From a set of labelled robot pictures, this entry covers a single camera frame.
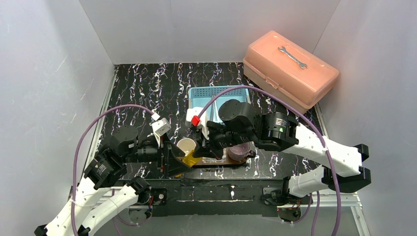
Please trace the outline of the brown wooden oval tray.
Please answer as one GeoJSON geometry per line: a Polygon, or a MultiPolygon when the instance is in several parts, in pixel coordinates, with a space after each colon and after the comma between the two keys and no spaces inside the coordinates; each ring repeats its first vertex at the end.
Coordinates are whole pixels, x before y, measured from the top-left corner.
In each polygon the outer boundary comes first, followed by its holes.
{"type": "Polygon", "coordinates": [[[216,166],[223,166],[223,167],[237,167],[244,165],[248,159],[242,162],[237,162],[232,160],[227,154],[223,155],[223,157],[227,158],[227,161],[225,163],[218,163],[218,164],[203,164],[202,161],[198,162],[195,166],[193,166],[194,169],[196,168],[213,168],[216,166]]]}

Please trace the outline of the yellow toothpaste tube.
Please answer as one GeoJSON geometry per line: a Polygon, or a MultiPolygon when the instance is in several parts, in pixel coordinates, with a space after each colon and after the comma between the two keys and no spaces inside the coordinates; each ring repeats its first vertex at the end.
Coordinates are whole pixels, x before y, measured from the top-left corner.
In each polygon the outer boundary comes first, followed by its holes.
{"type": "Polygon", "coordinates": [[[202,160],[202,158],[194,158],[192,153],[189,153],[187,156],[182,158],[176,157],[175,160],[183,163],[183,165],[180,166],[182,169],[175,175],[175,177],[180,177],[181,175],[189,172],[193,166],[202,160]]]}

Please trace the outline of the cream yellow mug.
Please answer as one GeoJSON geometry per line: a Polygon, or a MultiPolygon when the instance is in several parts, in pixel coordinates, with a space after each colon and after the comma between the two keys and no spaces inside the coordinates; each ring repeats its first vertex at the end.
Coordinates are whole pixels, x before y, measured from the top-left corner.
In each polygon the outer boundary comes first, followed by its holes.
{"type": "Polygon", "coordinates": [[[190,152],[192,152],[195,147],[196,143],[191,138],[183,138],[178,141],[177,147],[185,153],[185,155],[188,155],[190,152]]]}

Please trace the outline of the purple translucent cup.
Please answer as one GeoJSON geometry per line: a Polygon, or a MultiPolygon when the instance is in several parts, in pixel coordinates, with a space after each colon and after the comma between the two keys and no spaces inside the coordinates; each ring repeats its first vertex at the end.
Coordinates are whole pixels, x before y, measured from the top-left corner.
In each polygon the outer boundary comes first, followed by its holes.
{"type": "Polygon", "coordinates": [[[227,155],[234,161],[242,162],[248,158],[254,158],[256,152],[251,149],[250,143],[243,143],[227,148],[227,155]]]}

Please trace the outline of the light blue plastic basket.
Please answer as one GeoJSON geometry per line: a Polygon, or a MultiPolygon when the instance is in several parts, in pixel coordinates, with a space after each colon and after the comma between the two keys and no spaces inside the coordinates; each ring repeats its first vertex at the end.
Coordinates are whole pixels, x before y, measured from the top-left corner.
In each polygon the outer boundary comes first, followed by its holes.
{"type": "MultiPolygon", "coordinates": [[[[213,87],[195,87],[188,91],[189,108],[204,107],[212,98],[214,98],[220,92],[233,88],[236,86],[213,86],[213,87]]],[[[238,100],[239,102],[251,103],[249,97],[249,91],[246,88],[239,88],[216,99],[217,111],[228,100],[238,100]]],[[[208,118],[210,120],[211,105],[206,110],[208,118]]]]}

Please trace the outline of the clear plastic package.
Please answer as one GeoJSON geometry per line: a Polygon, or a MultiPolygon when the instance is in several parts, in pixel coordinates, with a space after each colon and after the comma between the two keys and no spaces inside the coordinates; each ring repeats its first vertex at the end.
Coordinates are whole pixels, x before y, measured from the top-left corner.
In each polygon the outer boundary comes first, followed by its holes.
{"type": "Polygon", "coordinates": [[[216,158],[208,158],[208,157],[203,157],[202,158],[202,163],[203,164],[218,164],[218,163],[225,163],[227,161],[226,157],[223,157],[221,159],[216,159],[216,158]]]}

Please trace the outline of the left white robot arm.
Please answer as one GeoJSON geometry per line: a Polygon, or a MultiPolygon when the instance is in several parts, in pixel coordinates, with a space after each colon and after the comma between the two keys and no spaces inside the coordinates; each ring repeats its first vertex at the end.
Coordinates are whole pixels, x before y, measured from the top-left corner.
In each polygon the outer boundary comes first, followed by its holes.
{"type": "Polygon", "coordinates": [[[183,162],[185,156],[167,135],[140,141],[136,127],[120,127],[86,167],[73,197],[50,223],[38,226],[35,235],[91,236],[131,205],[150,207],[154,200],[151,185],[140,176],[129,180],[104,203],[96,204],[127,173],[127,163],[157,162],[164,177],[173,177],[191,170],[183,162]]]}

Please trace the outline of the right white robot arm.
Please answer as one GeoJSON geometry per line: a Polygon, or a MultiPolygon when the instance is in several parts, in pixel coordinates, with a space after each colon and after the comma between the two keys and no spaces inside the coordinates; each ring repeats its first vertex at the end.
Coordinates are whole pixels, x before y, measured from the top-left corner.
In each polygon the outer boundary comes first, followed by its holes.
{"type": "Polygon", "coordinates": [[[315,133],[282,113],[259,114],[246,102],[226,101],[218,110],[220,122],[208,120],[201,107],[189,108],[186,121],[198,134],[193,157],[220,159],[225,148],[253,143],[266,151],[284,152],[312,160],[319,166],[305,174],[286,177],[281,196],[302,198],[323,189],[354,193],[371,183],[362,163],[368,146],[345,146],[315,133]]]}

